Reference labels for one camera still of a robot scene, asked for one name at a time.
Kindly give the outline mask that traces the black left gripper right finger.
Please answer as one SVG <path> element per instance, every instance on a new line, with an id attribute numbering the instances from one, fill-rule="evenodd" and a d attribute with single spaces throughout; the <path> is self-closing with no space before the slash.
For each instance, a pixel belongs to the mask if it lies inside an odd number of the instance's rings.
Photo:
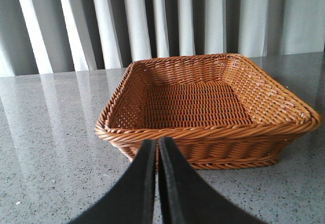
<path id="1" fill-rule="evenodd" d="M 159 194 L 164 223 L 262 223 L 206 183 L 170 137 L 159 140 Z"/>

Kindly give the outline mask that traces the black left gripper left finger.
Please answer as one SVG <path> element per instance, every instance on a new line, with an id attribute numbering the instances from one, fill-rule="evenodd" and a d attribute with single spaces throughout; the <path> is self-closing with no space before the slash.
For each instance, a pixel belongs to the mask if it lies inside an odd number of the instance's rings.
<path id="1" fill-rule="evenodd" d="M 129 168 L 93 206 L 70 223 L 152 223 L 156 142 L 144 140 Z"/>

